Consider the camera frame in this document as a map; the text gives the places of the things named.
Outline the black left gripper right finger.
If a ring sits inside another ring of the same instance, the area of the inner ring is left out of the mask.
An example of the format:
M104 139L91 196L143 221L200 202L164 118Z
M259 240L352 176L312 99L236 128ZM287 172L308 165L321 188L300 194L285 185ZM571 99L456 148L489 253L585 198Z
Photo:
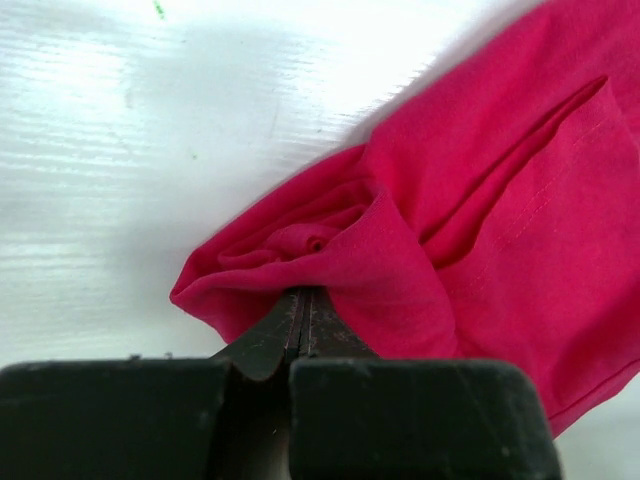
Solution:
M326 293L300 289L287 344L295 479L558 479L537 391L493 360L383 360Z

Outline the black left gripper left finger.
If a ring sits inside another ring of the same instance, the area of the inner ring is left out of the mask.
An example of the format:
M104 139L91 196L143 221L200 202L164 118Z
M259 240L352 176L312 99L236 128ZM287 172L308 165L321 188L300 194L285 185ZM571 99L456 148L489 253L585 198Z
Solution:
M5 479L286 479L300 295L210 358L1 371Z

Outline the crimson red t shirt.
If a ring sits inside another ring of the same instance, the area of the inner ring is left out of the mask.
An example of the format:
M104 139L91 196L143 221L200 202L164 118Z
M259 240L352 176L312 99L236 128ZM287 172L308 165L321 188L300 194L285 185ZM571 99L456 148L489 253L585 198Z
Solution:
M546 1L193 251L171 302L232 342L324 287L384 358L495 358L552 432L639 370L639 5Z

